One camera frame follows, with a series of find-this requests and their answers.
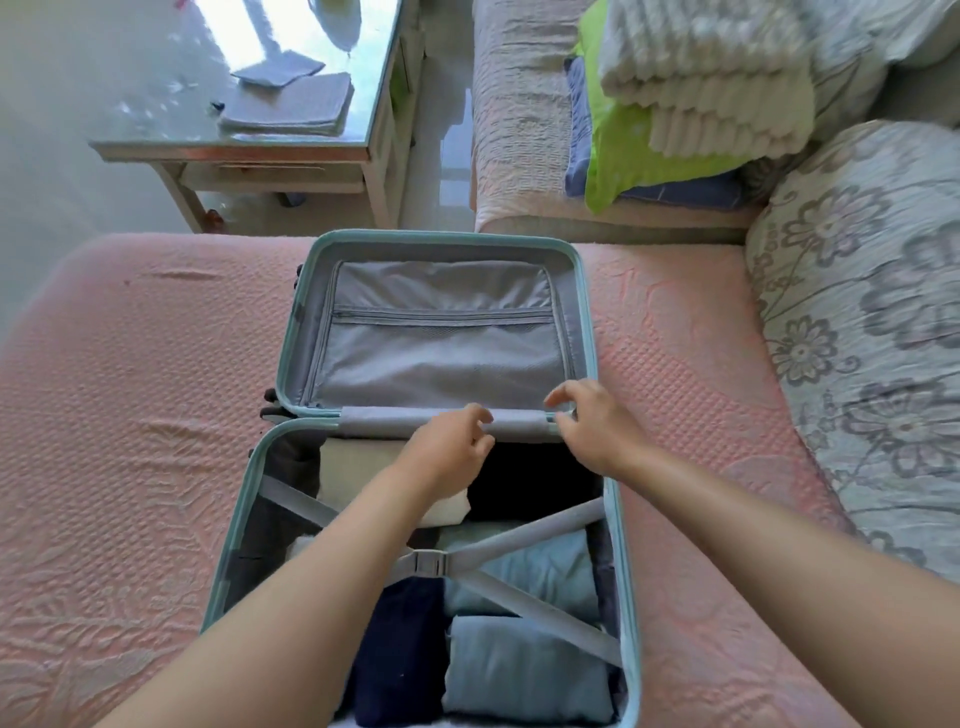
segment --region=folded gray cloth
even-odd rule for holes
[[[437,548],[450,551],[474,544],[518,523],[465,522],[440,529]],[[484,564],[488,573],[527,594],[590,623],[600,621],[600,606],[593,582],[593,565],[587,549],[587,532],[574,531],[514,551]],[[446,580],[444,611],[448,617],[510,615],[511,612],[476,595],[454,579]]]
[[[526,723],[610,723],[607,664],[527,619],[455,617],[444,711]]]

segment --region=pink blanket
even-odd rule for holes
[[[197,634],[265,431],[306,239],[125,235],[66,259],[0,351],[0,724],[86,726]],[[742,251],[581,247],[601,377],[667,446],[841,526],[790,425]],[[850,720],[625,494],[645,728]]]

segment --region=white towel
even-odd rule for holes
[[[651,107],[667,157],[799,152],[813,131],[810,43],[785,0],[608,0],[600,83]]]
[[[328,439],[320,448],[320,493],[317,500],[342,511],[373,477],[400,455],[402,440]],[[456,525],[470,510],[467,491],[437,501],[419,528]]]

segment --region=hand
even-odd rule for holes
[[[426,489],[431,503],[455,496],[473,482],[490,454],[493,437],[480,424],[491,422],[490,410],[479,404],[443,412],[414,432],[394,467]]]
[[[557,426],[574,457],[590,470],[622,480],[631,455],[651,442],[634,416],[593,379],[565,381],[544,404],[576,404],[577,419],[557,413]]]

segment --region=navy blue clothing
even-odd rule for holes
[[[353,662],[353,716],[363,728],[430,723],[443,713],[444,580],[410,577],[383,590]]]

